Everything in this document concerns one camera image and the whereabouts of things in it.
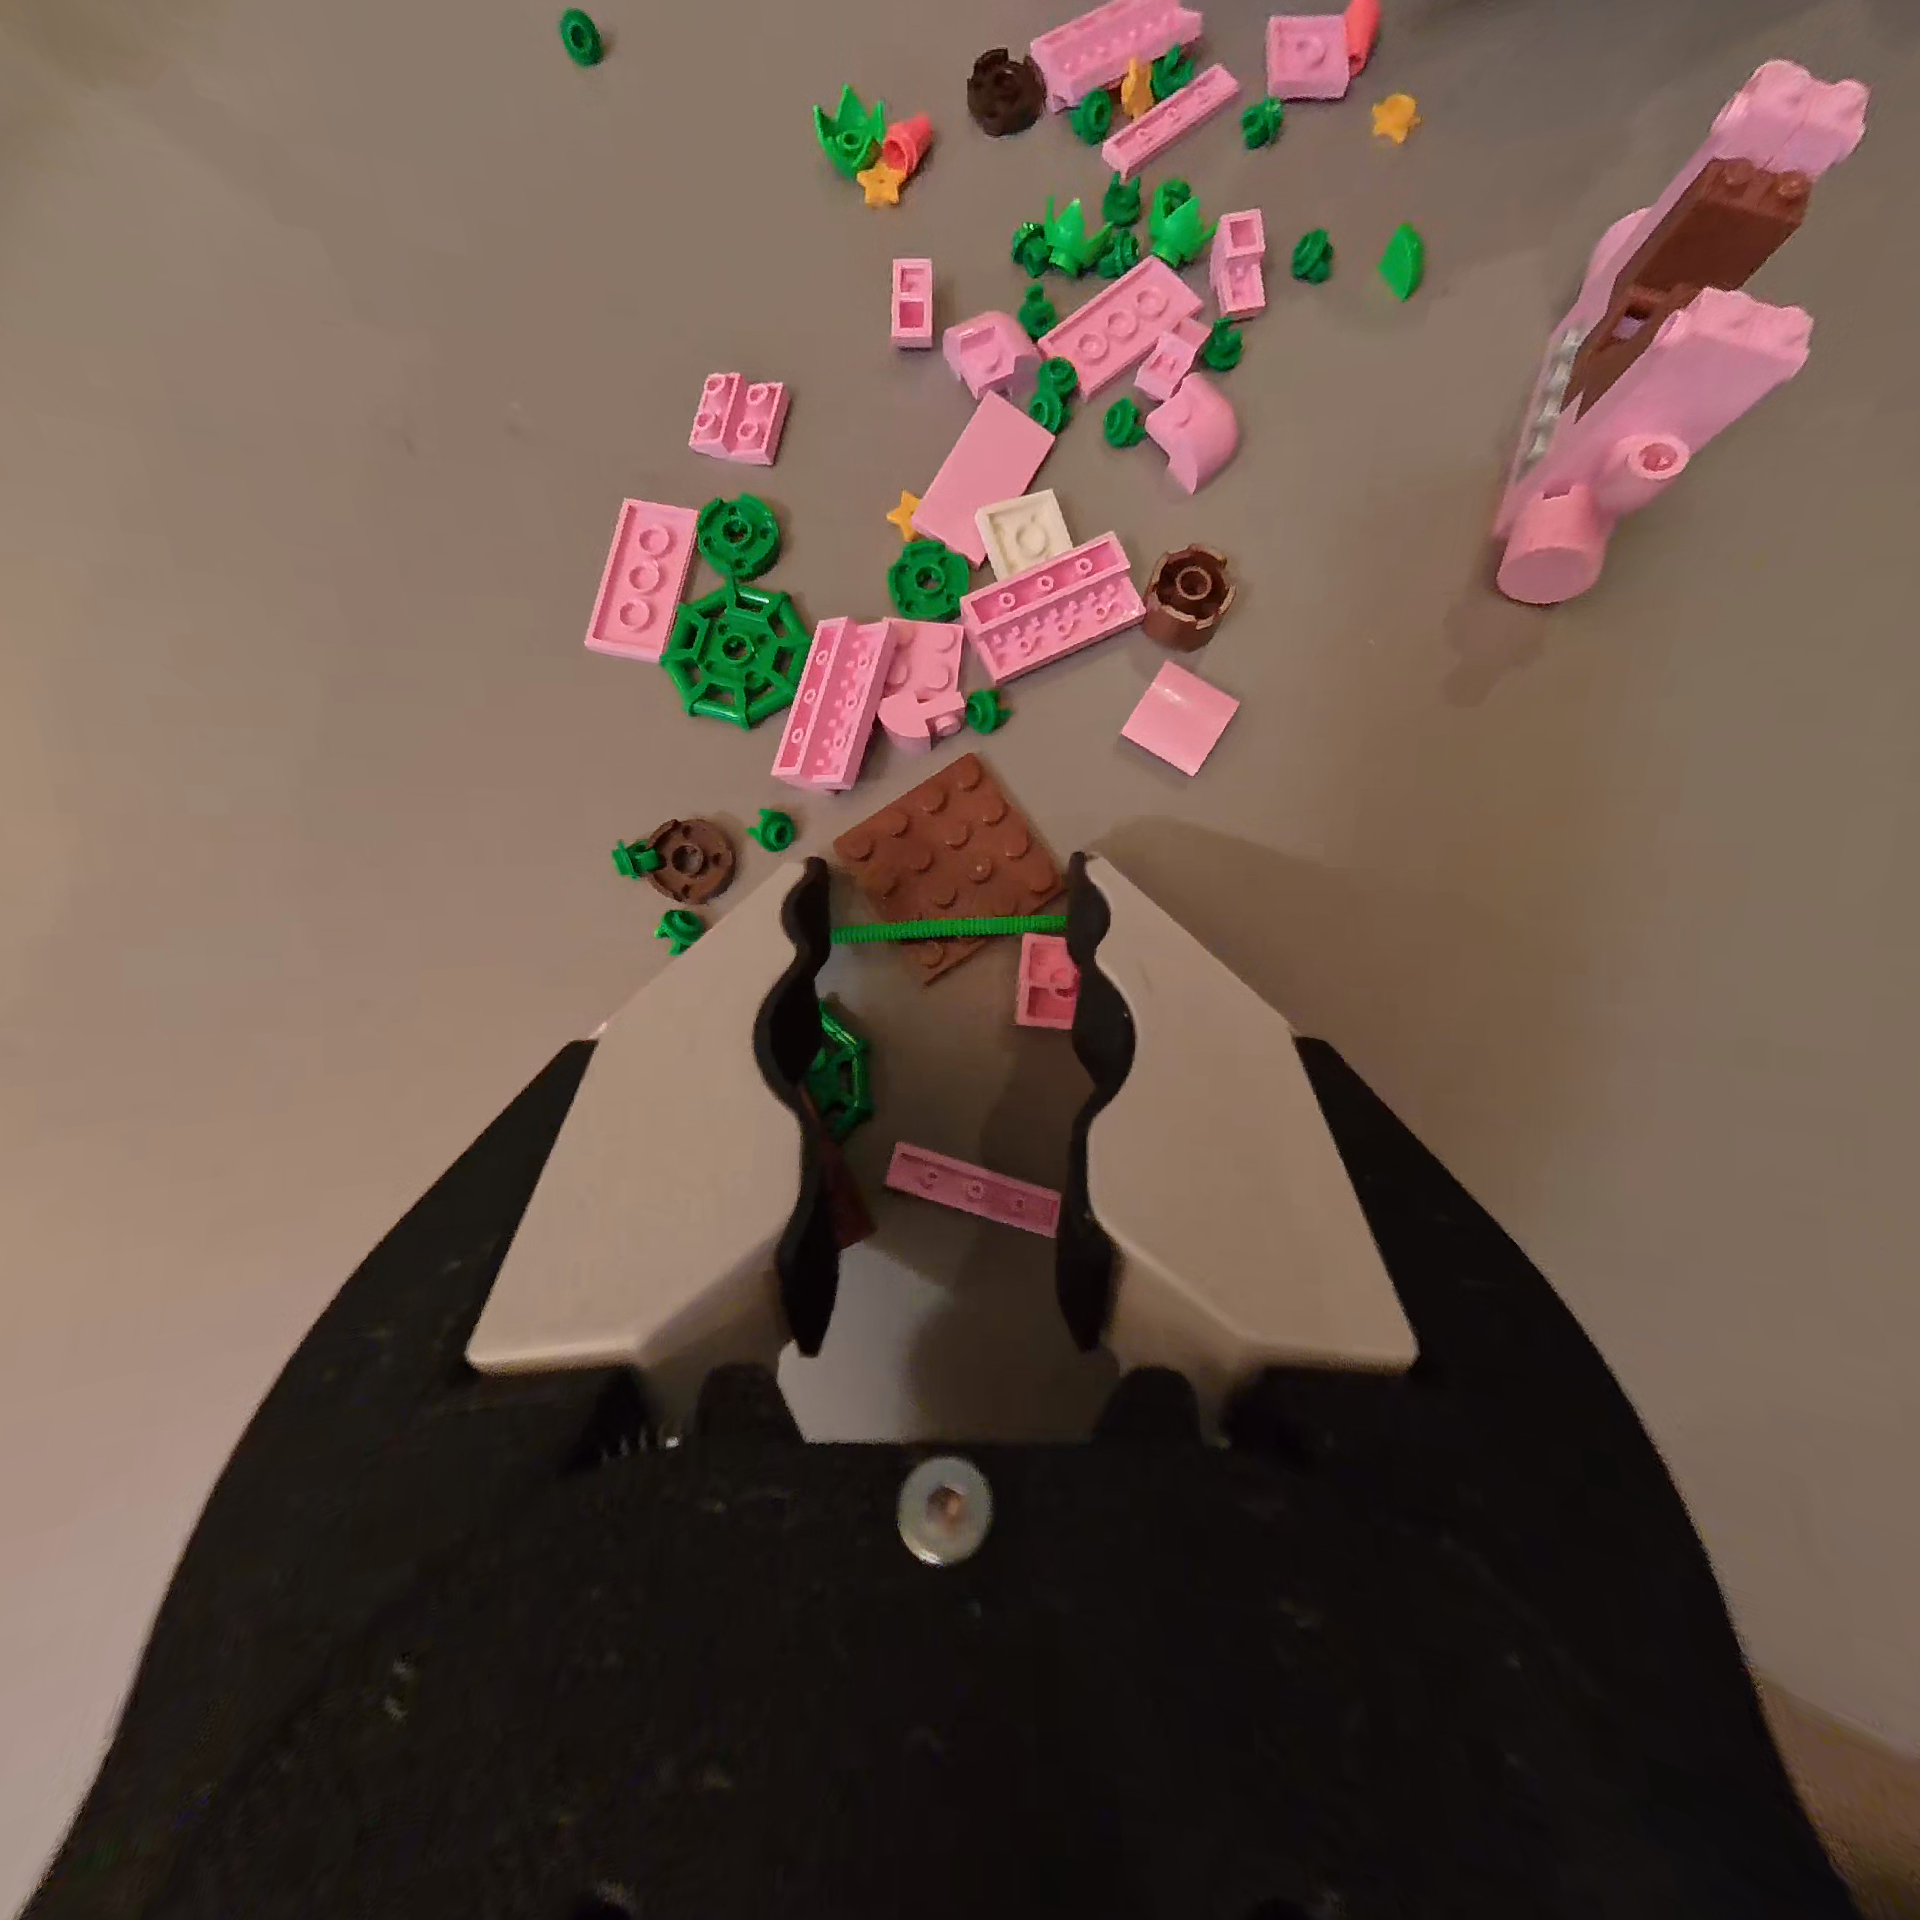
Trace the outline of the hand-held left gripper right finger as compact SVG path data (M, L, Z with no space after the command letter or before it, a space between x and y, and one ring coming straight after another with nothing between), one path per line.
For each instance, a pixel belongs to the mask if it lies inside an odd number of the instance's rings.
M1104 855L1070 861L1078 974L1054 1285L1078 1350L1187 1383L1403 1375L1418 1341L1290 1024Z

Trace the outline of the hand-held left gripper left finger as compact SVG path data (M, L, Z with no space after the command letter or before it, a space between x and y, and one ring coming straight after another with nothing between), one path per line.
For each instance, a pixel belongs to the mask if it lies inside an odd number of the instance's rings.
M791 860L621 1006L472 1323L480 1375L625 1370L659 1423L707 1374L827 1338L832 1141L805 1094L832 954L823 860Z

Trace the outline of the small dark brown studded plate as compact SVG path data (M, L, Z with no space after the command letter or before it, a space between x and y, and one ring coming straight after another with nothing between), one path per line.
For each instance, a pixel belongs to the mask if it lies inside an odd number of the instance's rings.
M832 1135L830 1115L815 1109L823 1124L823 1184L832 1220L832 1243L838 1254L875 1234L873 1214L861 1195L848 1159Z

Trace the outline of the large brown square plate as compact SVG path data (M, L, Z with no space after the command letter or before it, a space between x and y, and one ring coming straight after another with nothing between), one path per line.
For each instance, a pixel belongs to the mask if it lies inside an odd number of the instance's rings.
M832 860L895 925L1030 918L1066 892L1062 867L976 751L838 832Z

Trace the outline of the pile of small toy bricks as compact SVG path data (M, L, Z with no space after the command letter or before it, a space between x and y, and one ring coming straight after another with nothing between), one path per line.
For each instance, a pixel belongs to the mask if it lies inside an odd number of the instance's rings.
M1218 63L1190 79L1175 42L1155 104L1134 47L1195 31L1171 4L1113 4L1062 30L1062 85L1082 88L1074 133L1105 135L1119 112L1091 67L1134 59L1122 93L1152 112L1117 126L1101 212L1123 221L1082 231L1078 202L1014 231L1021 271L1089 271L1062 318L1046 286L1023 287L1016 316L998 308L937 324L937 275L923 256L897 256L888 282L891 341L939 344L976 406L928 480L933 501L901 493L891 523L902 547L886 555L888 605L878 622L830 616L810 628L791 595L763 583L781 554L777 507L749 490L680 503L623 499L603 580L594 590L589 652L662 662L687 715L738 728L778 723L769 780L802 798L850 791L878 732L901 751L939 748L961 725L1003 723L1003 686L1080 655L1114 632L1152 631L1165 646L1200 644L1231 605L1231 558L1206 542L1176 544L1145 567L1141 584L1113 533L1075 542L1055 499L1032 487L1075 411L1101 418L1101 438L1128 448L1152 438L1168 476L1200 490L1241 444L1231 400L1216 374L1241 362L1241 326L1262 306L1259 207L1222 212L1209 227L1184 180L1142 190L1146 149L1203 120L1233 99ZM1025 934L1014 1018L1066 1029L1078 991L1066 940Z

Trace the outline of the green toy plant stem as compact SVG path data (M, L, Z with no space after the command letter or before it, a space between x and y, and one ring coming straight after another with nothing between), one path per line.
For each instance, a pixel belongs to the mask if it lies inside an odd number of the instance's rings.
M835 947L875 943L967 943L987 940L1021 940L1025 934L1062 938L1066 915L1003 915L1003 916L946 916L946 918L897 918L838 924L832 927Z

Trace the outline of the pink brick-built model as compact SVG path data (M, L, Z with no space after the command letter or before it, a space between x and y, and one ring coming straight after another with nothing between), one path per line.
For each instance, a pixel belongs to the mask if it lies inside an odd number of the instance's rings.
M1803 306L1746 284L1864 133L1870 87L1763 62L1658 198L1593 247L1526 395L1491 522L1494 587L1557 607L1595 587L1615 527L1808 362Z

